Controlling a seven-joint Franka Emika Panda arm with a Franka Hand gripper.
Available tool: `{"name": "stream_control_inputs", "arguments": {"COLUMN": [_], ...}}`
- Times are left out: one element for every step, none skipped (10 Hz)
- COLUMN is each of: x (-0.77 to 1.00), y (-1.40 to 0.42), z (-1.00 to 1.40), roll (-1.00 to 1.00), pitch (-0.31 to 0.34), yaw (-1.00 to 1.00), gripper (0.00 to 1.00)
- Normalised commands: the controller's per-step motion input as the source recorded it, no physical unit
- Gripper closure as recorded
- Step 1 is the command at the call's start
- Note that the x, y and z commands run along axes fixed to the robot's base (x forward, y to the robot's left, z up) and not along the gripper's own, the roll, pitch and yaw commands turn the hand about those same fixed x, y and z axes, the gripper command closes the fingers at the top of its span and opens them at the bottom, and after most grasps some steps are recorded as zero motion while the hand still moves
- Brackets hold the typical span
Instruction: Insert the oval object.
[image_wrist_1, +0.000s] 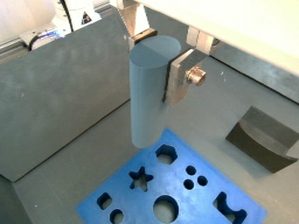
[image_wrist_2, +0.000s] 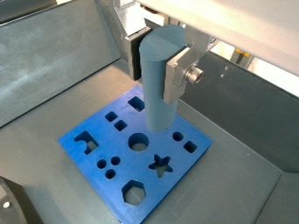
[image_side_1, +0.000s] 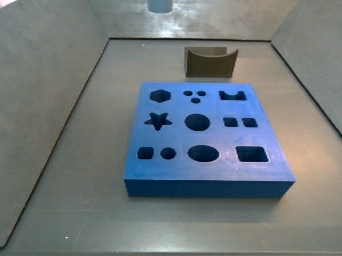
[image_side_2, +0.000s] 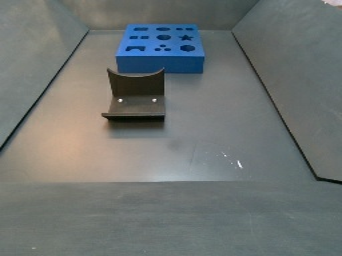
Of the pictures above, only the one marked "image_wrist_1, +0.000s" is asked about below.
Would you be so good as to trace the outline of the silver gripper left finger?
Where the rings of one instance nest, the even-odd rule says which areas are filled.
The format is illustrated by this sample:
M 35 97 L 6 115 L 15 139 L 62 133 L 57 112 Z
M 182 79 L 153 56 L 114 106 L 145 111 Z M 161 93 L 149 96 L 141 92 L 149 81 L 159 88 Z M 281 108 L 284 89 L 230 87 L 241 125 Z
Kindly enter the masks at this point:
M 141 3 L 118 3 L 118 12 L 126 27 L 126 38 L 129 41 L 129 49 L 158 35 L 158 30 L 150 26 L 146 15 L 146 7 Z

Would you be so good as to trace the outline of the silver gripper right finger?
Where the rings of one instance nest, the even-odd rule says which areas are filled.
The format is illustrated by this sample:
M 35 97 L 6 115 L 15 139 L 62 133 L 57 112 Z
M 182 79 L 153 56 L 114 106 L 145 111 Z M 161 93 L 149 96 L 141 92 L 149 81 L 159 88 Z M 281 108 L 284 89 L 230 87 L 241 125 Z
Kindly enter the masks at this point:
M 167 88 L 163 102 L 174 106 L 187 95 L 189 86 L 201 86 L 207 73 L 202 62 L 221 46 L 221 41 L 194 27 L 189 28 L 187 44 L 191 49 L 183 51 L 173 60 L 169 71 Z

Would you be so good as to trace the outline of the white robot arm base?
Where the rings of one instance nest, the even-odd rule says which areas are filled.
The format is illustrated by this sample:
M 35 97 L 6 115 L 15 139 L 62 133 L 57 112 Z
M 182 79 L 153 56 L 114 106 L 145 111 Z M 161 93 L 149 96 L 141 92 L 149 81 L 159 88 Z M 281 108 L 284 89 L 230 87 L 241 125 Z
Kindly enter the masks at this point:
M 101 20 L 93 0 L 53 0 L 55 15 L 51 22 L 21 35 L 29 51 Z

